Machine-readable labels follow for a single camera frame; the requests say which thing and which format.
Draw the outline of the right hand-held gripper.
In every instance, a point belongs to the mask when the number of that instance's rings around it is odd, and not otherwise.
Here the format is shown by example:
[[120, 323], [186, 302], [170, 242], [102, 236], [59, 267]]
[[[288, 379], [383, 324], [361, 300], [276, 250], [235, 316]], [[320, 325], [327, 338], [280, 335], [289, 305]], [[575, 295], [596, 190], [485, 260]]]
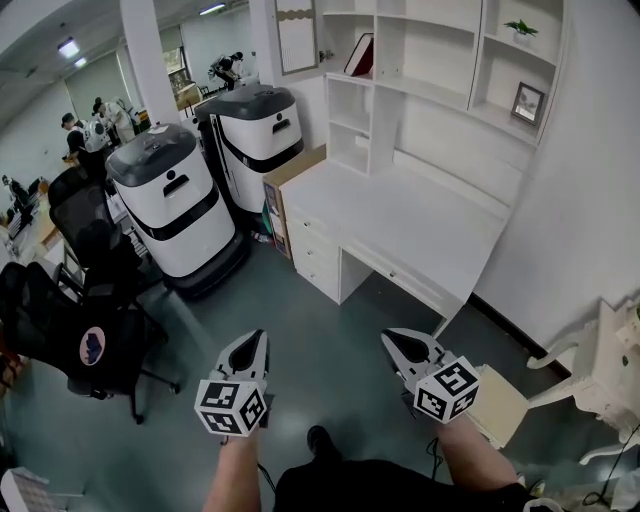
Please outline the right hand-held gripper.
[[465, 357], [444, 352], [430, 335], [408, 328], [384, 329], [381, 341], [417, 411], [447, 424], [474, 403], [480, 375]]

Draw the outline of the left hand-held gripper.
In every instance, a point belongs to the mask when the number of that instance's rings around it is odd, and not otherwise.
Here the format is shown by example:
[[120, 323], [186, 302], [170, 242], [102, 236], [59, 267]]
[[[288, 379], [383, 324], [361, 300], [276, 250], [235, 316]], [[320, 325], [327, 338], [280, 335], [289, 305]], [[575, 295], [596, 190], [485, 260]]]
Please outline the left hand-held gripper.
[[241, 335], [220, 352], [194, 403], [210, 434], [246, 438], [267, 427], [273, 399], [266, 394], [269, 365], [270, 341], [263, 329]]

